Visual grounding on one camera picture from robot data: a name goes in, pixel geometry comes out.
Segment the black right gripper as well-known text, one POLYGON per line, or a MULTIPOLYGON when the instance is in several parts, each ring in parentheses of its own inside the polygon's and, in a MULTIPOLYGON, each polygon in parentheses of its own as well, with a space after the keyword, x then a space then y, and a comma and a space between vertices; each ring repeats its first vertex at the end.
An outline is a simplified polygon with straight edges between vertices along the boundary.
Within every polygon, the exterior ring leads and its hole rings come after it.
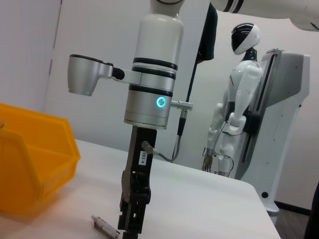
POLYGON ((150 172, 157 131, 134 126, 126 167, 122 175, 122 195, 118 229, 123 239, 137 239, 142 233, 146 205, 151 200, 150 172))

